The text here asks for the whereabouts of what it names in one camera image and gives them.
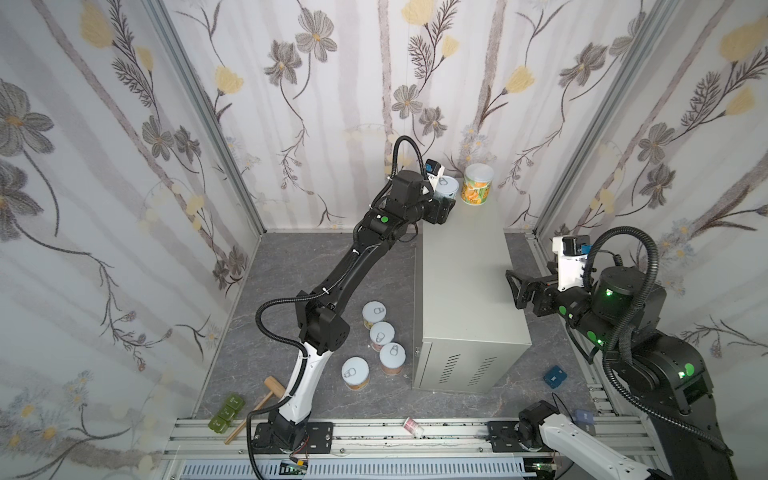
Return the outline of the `green orange peach can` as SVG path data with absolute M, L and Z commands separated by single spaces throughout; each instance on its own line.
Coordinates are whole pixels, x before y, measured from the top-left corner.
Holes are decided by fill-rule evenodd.
M 464 172 L 461 199 L 469 205 L 483 205 L 490 194 L 494 170 L 487 164 L 470 164 Z

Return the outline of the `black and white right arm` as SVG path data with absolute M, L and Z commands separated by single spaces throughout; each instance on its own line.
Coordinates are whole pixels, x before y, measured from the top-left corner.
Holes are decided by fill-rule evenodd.
M 630 461 L 547 401 L 520 412 L 520 445 L 547 447 L 601 479 L 736 478 L 702 355 L 657 327 L 666 291 L 657 281 L 660 253 L 652 237 L 631 226 L 611 228 L 595 242 L 565 236 L 557 255 L 546 277 L 506 271 L 515 306 L 557 314 L 570 334 L 590 341 L 586 359 L 599 357 L 611 387 L 649 417 L 669 469 Z

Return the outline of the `green block toy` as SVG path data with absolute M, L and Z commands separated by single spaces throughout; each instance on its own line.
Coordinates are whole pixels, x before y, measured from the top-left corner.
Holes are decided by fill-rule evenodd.
M 243 409 L 244 404 L 244 399 L 240 395 L 236 393 L 228 395 L 219 410 L 209 420 L 208 428 L 217 434 L 223 434 Z

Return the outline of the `yellow label can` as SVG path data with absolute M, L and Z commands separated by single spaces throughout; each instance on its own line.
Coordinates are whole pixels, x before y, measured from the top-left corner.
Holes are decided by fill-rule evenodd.
M 364 326 L 370 330 L 375 324 L 386 319 L 386 306 L 380 301 L 369 301 L 362 309 L 362 318 Z
M 347 359 L 341 368 L 341 376 L 345 385 L 351 390 L 363 389 L 369 381 L 370 368 L 362 357 Z

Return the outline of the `white blue label can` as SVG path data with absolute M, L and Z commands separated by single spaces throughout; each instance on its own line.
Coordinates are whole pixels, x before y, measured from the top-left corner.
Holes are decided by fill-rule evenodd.
M 456 199 L 459 189 L 460 184 L 455 178 L 441 176 L 435 187 L 435 197 Z

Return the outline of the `small pink bottle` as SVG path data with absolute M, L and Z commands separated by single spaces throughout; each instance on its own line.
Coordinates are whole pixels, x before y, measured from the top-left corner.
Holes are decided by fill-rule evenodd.
M 414 438 L 423 438 L 425 435 L 424 428 L 412 417 L 407 417 L 405 419 L 403 428 Z

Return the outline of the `blue square block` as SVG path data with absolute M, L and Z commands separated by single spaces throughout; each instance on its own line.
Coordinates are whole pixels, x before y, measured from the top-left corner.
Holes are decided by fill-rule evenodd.
M 551 367 L 543 376 L 543 381 L 551 389 L 557 389 L 568 378 L 568 374 L 558 365 Z

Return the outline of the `grey metal cabinet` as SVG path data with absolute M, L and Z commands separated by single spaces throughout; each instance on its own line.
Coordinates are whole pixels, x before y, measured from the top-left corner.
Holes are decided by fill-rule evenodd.
M 487 393 L 531 347 L 506 279 L 512 262 L 497 202 L 458 201 L 416 247 L 413 388 Z

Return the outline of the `pink label can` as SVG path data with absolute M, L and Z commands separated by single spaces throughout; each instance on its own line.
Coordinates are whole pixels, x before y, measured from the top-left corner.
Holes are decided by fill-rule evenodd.
M 386 321 L 375 323 L 369 333 L 369 344 L 379 352 L 385 345 L 391 343 L 395 337 L 395 328 Z

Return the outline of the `salmon label can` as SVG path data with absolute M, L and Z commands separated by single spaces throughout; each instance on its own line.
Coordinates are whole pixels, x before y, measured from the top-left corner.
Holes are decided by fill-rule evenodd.
M 398 375 L 405 365 L 406 351 L 402 345 L 396 342 L 387 343 L 379 351 L 379 361 L 381 369 L 386 375 Z

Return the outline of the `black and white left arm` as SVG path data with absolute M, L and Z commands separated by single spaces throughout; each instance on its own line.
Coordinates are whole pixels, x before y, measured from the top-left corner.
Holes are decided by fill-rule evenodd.
M 418 143 L 399 136 L 392 147 L 391 173 L 352 230 L 352 244 L 334 270 L 309 292 L 268 300 L 256 311 L 255 324 L 267 338 L 298 350 L 285 393 L 272 406 L 249 412 L 245 420 L 248 459 L 257 479 L 263 477 L 256 462 L 253 418 L 267 414 L 267 445 L 293 453 L 305 443 L 313 398 L 332 354 L 347 340 L 350 325 L 342 314 L 353 293 L 372 267 L 420 222 L 442 225 L 455 200 L 435 193 L 444 167 L 425 160 Z M 291 304 L 299 328 L 296 340 L 278 335 L 263 323 L 266 310 Z

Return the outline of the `wooden mallet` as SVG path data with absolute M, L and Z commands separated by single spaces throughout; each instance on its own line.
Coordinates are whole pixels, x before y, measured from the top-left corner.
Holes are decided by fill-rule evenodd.
M 264 380 L 264 385 L 267 387 L 267 394 L 252 408 L 252 411 L 258 410 L 267 405 L 267 403 L 273 398 L 280 400 L 285 394 L 285 387 L 274 376 L 268 376 Z M 225 445 L 229 445 L 246 427 L 246 422 L 243 421 L 238 425 L 235 430 L 224 440 Z

